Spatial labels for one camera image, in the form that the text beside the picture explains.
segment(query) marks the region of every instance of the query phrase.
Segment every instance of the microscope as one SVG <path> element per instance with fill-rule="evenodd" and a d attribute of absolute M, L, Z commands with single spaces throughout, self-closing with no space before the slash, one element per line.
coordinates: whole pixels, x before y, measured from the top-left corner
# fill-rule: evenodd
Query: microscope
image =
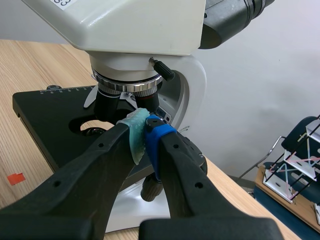
<path fill-rule="evenodd" d="M 218 47 L 274 0 L 22 1 L 72 46 L 88 53 L 97 81 L 93 86 L 49 86 L 13 96 L 14 111 L 56 172 L 106 132 L 99 127 L 81 131 L 83 123 L 116 124 L 137 108 L 177 129 L 183 142 L 204 158 L 187 138 L 207 82 L 203 66 L 191 54 Z M 140 197 L 141 181 L 152 173 L 144 156 L 121 187 L 107 232 L 170 216 L 163 191 L 151 202 Z M 124 205 L 130 199 L 138 204 L 128 210 Z"/>

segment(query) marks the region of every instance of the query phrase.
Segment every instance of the white wall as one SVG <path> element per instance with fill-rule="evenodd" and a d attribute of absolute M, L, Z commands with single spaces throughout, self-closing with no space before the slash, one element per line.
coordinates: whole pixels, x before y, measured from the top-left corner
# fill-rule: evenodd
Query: white wall
<path fill-rule="evenodd" d="M 279 135 L 320 114 L 319 9 L 319 0 L 275 0 L 222 46 L 194 53 L 208 83 L 192 140 L 227 174 L 239 176 Z M 64 42 L 19 0 L 0 0 L 1 38 Z"/>

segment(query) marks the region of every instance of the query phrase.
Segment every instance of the label sticker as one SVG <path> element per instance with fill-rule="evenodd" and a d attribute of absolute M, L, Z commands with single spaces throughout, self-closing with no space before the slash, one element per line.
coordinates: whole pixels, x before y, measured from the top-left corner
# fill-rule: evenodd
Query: label sticker
<path fill-rule="evenodd" d="M 179 133 L 182 133 L 182 132 L 184 132 L 184 131 L 188 131 L 189 128 L 190 128 L 190 126 L 185 126 L 184 128 L 182 128 L 182 129 L 179 130 Z"/>
<path fill-rule="evenodd" d="M 78 0 L 50 0 L 50 1 L 64 11 L 67 7 L 71 6 Z"/>

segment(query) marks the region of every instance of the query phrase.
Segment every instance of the red tag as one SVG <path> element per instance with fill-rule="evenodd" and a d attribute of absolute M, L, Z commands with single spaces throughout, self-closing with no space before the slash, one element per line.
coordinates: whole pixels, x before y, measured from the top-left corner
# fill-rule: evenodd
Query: red tag
<path fill-rule="evenodd" d="M 12 175 L 7 176 L 9 183 L 13 186 L 16 185 L 18 183 L 23 182 L 24 180 L 26 180 L 25 176 L 23 173 L 14 173 Z"/>

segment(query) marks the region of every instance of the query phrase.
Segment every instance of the printed number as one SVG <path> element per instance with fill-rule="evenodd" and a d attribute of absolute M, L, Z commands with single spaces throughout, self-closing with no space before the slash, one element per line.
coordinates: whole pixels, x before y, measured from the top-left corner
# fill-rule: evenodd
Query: printed number
<path fill-rule="evenodd" d="M 63 0 L 54 0 L 54 2 L 55 2 L 56 4 L 60 4 L 61 6 L 65 6 L 65 5 L 67 5 L 68 3 L 70 3 L 71 0 L 66 0 L 66 1 L 63 1 Z"/>
<path fill-rule="evenodd" d="M 65 5 L 67 5 L 68 3 L 70 3 L 71 2 L 71 0 L 67 0 L 67 1 L 65 1 L 65 2 L 61 2 L 61 6 L 65 6 Z"/>

